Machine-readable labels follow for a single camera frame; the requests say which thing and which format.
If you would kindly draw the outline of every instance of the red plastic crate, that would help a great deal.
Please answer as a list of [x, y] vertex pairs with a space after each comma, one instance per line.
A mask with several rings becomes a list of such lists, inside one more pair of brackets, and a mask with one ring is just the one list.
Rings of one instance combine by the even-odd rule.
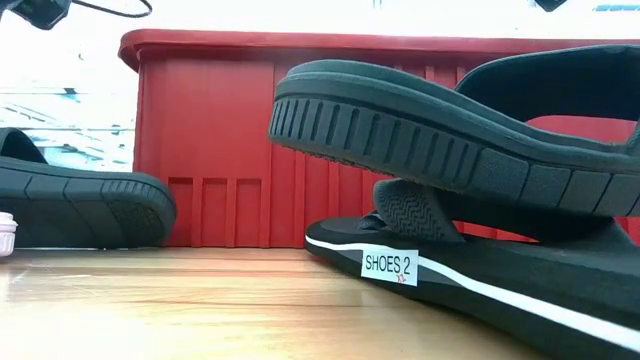
[[[453, 87], [499, 57], [640, 41], [424, 38], [368, 35], [137, 30], [119, 55], [140, 76], [134, 169], [159, 177], [179, 216], [168, 246], [302, 247], [305, 228], [373, 207], [383, 176], [273, 145], [267, 138], [276, 83], [315, 59], [368, 61]], [[542, 128], [625, 141], [634, 123], [558, 117]], [[640, 221], [622, 219], [640, 239]], [[522, 237], [473, 224], [467, 233]]]

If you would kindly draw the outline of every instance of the wooden surface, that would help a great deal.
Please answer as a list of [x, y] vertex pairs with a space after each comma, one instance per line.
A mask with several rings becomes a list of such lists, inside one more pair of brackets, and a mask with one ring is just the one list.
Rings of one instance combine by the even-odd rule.
[[0, 359], [539, 359], [302, 250], [18, 251]]

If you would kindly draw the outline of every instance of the background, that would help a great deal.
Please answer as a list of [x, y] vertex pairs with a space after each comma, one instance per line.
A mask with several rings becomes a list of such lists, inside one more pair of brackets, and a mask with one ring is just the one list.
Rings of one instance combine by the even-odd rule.
[[[93, 0], [141, 12], [137, 0]], [[640, 1], [569, 0], [545, 13], [529, 0], [150, 0], [124, 19], [72, 5], [51, 31], [12, 13], [0, 21], [0, 127], [27, 132], [51, 164], [131, 171], [137, 74], [117, 57], [137, 28], [408, 36], [638, 38]]]

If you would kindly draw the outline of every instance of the white label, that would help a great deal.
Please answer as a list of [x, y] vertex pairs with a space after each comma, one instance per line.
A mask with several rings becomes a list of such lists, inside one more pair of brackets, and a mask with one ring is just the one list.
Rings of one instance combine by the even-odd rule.
[[418, 286], [418, 250], [364, 249], [360, 276]]

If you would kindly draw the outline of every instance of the black cable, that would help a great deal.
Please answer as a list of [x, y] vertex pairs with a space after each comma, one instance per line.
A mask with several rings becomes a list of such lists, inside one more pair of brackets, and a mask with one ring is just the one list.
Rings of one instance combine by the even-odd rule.
[[107, 14], [116, 15], [116, 16], [122, 16], [122, 17], [130, 18], [130, 19], [139, 19], [139, 18], [143, 18], [145, 16], [151, 15], [151, 12], [153, 11], [153, 7], [151, 7], [151, 4], [149, 4], [149, 1], [148, 0], [138, 0], [138, 1], [140, 1], [141, 3], [144, 4], [144, 6], [147, 7], [147, 11], [145, 11], [143, 13], [139, 13], [139, 14], [127, 14], [127, 13], [123, 13], [123, 12], [120, 12], [120, 11], [107, 9], [107, 8], [102, 7], [102, 6], [94, 5], [94, 4], [91, 4], [91, 3], [88, 3], [88, 2], [84, 2], [82, 0], [72, 0], [72, 2], [74, 4], [77, 4], [77, 5], [80, 5], [80, 6], [84, 6], [84, 7], [87, 7], [89, 9], [98, 10], [98, 11], [105, 12]]

